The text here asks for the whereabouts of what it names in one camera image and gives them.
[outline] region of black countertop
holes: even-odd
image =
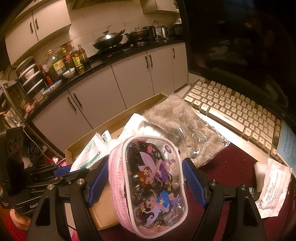
[[[85,72],[82,74],[76,74],[69,78],[65,79],[63,78],[62,84],[59,86],[58,90],[56,90],[54,93],[46,96],[44,100],[42,100],[41,104],[37,104],[35,108],[32,110],[32,112],[27,116],[27,122],[31,122],[49,103],[51,103],[55,98],[57,98],[60,94],[62,94],[64,91],[66,91],[68,88],[70,88],[72,85],[76,84],[80,80],[84,79],[86,76],[96,72],[99,69],[102,69],[118,60],[124,59],[126,57],[132,56],[137,53],[141,53],[150,49],[167,46],[171,44],[177,44],[177,43],[183,43],[183,40],[168,40],[166,42],[160,42],[160,43],[151,43],[146,44],[144,46],[137,46],[129,49],[126,52],[116,54],[114,57],[110,57],[107,60],[100,60],[95,59],[95,56],[91,56],[89,58],[90,60],[90,66],[85,67]]]

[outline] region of wok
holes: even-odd
[[[122,41],[123,33],[125,32],[125,29],[120,31],[119,33],[108,33],[107,30],[104,32],[104,35],[96,39],[95,44],[93,45],[98,50],[104,50],[109,47],[115,46],[119,44]]]

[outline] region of white cable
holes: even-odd
[[[48,158],[44,153],[43,153],[43,151],[40,149],[40,147],[36,144],[36,142],[35,141],[33,141],[32,139],[31,139],[31,137],[29,137],[30,138],[30,140],[32,141],[32,142],[34,142],[34,144],[39,148],[39,150],[41,151],[41,153],[46,157],[46,158]]]

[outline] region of range hood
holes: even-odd
[[[118,1],[128,1],[128,0],[73,0],[70,10],[77,10],[83,7],[92,6],[99,3],[106,3],[106,2],[118,2]]]

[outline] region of paper document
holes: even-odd
[[[293,174],[296,174],[296,135],[292,129],[282,122],[281,136],[277,148],[277,154],[292,168]]]

